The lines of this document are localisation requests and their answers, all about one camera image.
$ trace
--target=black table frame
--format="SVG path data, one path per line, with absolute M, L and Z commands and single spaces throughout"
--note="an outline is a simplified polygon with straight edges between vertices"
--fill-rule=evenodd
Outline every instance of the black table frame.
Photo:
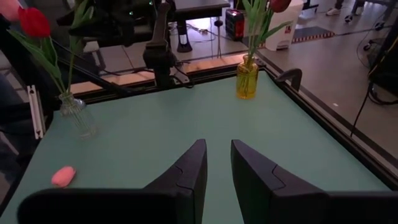
M 345 149 L 347 149 L 357 160 L 359 160 L 367 169 L 369 169 L 376 177 L 378 177 L 386 186 L 391 190 L 398 190 L 398 178 L 386 167 L 384 167 L 378 160 L 373 158 L 367 150 L 362 148 L 358 143 L 353 141 L 347 134 L 340 128 L 333 124 L 327 117 L 313 107 L 305 98 L 300 96 L 297 90 L 292 88 L 286 82 L 278 82 L 278 77 L 274 72 L 269 70 L 266 65 L 259 65 L 260 70 L 266 71 L 271 80 L 277 85 L 290 99 L 301 107 L 308 115 L 310 115 L 324 130 L 326 130 L 334 139 L 336 139 Z M 208 83 L 224 78 L 231 78 L 236 76 L 236 65 L 229 65 L 219 68 L 212 68 L 202 70 L 189 74 L 190 78 L 194 80 L 196 85 L 201 83 Z M 160 89 L 155 86 L 154 81 L 144 81 L 140 83 L 133 83 L 124 85 L 124 88 L 135 89 L 134 93 L 120 96 L 109 90 L 96 90 L 88 93 L 77 94 L 76 97 L 84 100 L 87 104 L 101 103 L 109 100 L 117 100 L 120 98 L 143 95 L 148 93 L 155 93 L 159 91 L 170 90 L 174 88 L 183 88 L 181 85 L 173 86 L 168 89 Z M 14 195 L 23 175 L 25 169 L 18 175 L 16 181 L 11 185 L 3 203 L 0 206 L 0 216 L 6 209 L 9 201 Z

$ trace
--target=tulip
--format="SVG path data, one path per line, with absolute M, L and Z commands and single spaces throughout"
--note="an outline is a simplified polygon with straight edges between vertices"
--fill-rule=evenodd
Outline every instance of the tulip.
M 22 30 L 31 37 L 50 37 L 50 23 L 36 8 L 18 9 Z
M 269 7 L 276 13 L 285 11 L 292 0 L 270 0 Z

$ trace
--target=glass vase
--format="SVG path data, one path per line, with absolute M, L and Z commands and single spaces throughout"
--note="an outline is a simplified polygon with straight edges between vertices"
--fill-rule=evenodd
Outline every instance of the glass vase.
M 72 93 L 63 93 L 59 98 L 62 101 L 61 115 L 74 123 L 79 137 L 87 139 L 94 136 L 97 133 L 97 127 L 86 103 L 76 99 Z
M 240 99 L 252 99 L 256 96 L 259 67 L 254 63 L 254 57 L 243 56 L 243 62 L 236 71 L 236 96 Z

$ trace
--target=floor mat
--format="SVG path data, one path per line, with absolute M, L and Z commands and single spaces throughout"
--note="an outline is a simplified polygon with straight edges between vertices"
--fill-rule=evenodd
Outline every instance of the floor mat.
M 330 38 L 335 35 L 334 32 L 330 30 L 326 30 L 321 27 L 306 27 L 301 29 L 296 29 L 294 31 L 294 36 L 292 40 L 292 44 L 306 42 L 309 40 L 318 40 L 318 39 L 325 39 Z M 242 43 L 246 46 L 249 44 L 249 37 L 244 37 Z

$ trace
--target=floor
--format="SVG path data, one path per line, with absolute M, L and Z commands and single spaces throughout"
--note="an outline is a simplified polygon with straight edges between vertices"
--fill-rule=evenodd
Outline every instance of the floor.
M 277 52 L 261 49 L 259 56 L 266 57 L 282 70 L 300 68 L 303 71 L 301 93 L 318 106 L 322 105 L 323 109 L 326 108 L 325 113 L 328 116 L 346 120 L 348 124 L 341 127 L 348 133 L 347 127 L 353 124 L 368 86 L 369 69 L 364 66 L 367 65 L 367 61 L 362 47 L 369 39 L 384 37 L 387 34 L 388 28 L 381 31 L 370 30 L 385 8 L 367 3 L 363 15 L 355 17 L 351 23 L 346 24 L 344 17 L 349 14 L 354 0 L 346 0 L 341 15 L 335 17 L 325 16 L 325 12 L 333 6 L 334 1 L 313 0 L 312 2 L 320 4 L 317 13 L 311 9 L 303 12 L 297 28 L 318 26 L 333 31 L 336 36 L 292 44 L 289 49 Z M 397 15 L 398 11 L 395 10 L 386 22 L 386 26 L 391 25 Z M 188 21 L 188 24 L 217 33 L 216 28 L 211 25 L 214 21 L 215 18 L 199 19 Z M 218 46 L 215 36 L 209 33 L 199 34 L 193 29 L 188 30 L 188 36 L 193 51 L 178 53 L 174 50 L 178 59 L 204 60 L 216 57 Z M 247 49 L 242 43 L 226 38 L 223 29 L 221 29 L 221 36 L 220 47 L 223 55 L 241 54 Z M 178 36 L 173 32 L 173 48 L 177 45 L 177 41 Z M 106 69 L 111 72 L 129 73 L 133 68 L 145 67 L 142 59 L 144 47 L 145 43 L 138 43 L 126 48 L 121 46 L 102 48 L 101 53 Z M 377 91 L 385 100 L 395 98 L 383 89 L 378 88 Z M 396 162 L 398 158 L 397 124 L 398 105 L 378 106 L 369 101 L 361 113 L 357 128 L 368 137 L 372 145 L 384 148 L 393 162 Z M 7 184 L 0 177 L 0 201 L 6 189 Z

